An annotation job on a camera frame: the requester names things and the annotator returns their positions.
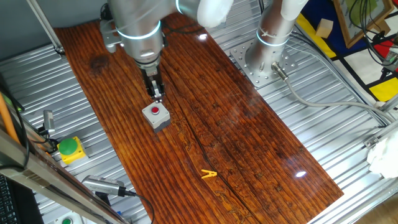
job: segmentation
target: metal mounting plate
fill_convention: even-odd
[[[265,86],[266,84],[278,79],[279,76],[278,74],[276,74],[276,72],[254,73],[250,71],[250,69],[246,65],[245,55],[246,51],[248,51],[252,43],[253,40],[250,40],[243,44],[237,45],[236,47],[232,48],[229,53],[235,59],[238,65],[241,67],[244,74],[249,78],[251,83],[256,87],[256,89],[259,89]],[[298,67],[296,61],[292,59],[292,57],[287,53],[286,50],[284,50],[282,53],[282,61],[280,62],[280,66],[283,68],[286,74],[295,72]]]

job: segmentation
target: yellow clothespin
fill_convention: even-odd
[[[217,172],[214,171],[209,171],[209,170],[201,170],[202,172],[208,173],[208,175],[205,175],[201,177],[202,179],[207,178],[207,177],[215,177],[217,176]]]

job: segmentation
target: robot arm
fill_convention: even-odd
[[[155,101],[165,95],[160,75],[160,51],[163,35],[160,20],[179,12],[204,27],[215,27],[225,21],[233,0],[109,0],[116,31],[108,22],[101,22],[105,46],[113,53],[121,44],[141,69],[146,90]]]
[[[301,10],[308,0],[273,0],[262,13],[256,38],[246,52],[248,69],[253,75],[268,77],[272,64],[284,67],[284,48]]]

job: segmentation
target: metal rod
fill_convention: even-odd
[[[49,22],[49,20],[46,18],[42,8],[39,6],[36,0],[26,0],[27,3],[29,4],[30,8],[32,11],[35,13],[37,19],[41,23],[44,31],[47,33],[49,36],[51,42],[53,43],[55,47],[55,51],[58,53],[64,53],[64,49],[62,47],[62,44],[60,40],[58,39],[57,35],[55,34],[54,30],[52,29],[52,26]]]
[[[9,108],[13,116],[14,109]],[[37,133],[24,120],[28,136],[36,137]],[[22,164],[25,161],[26,149],[11,139],[2,129],[0,123],[0,164]],[[27,169],[16,172],[12,169],[0,170],[0,173],[19,182],[49,199],[73,210],[96,223],[127,223],[111,207],[90,192],[74,176],[68,173],[43,150],[35,147],[31,153]]]

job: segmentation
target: wood grain surface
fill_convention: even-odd
[[[56,31],[156,223],[306,223],[343,195],[216,42],[198,38],[205,30],[167,36],[160,69],[172,123],[157,134],[141,112],[152,103],[141,72],[122,48],[106,51],[99,23]],[[218,175],[201,179],[201,169]]]

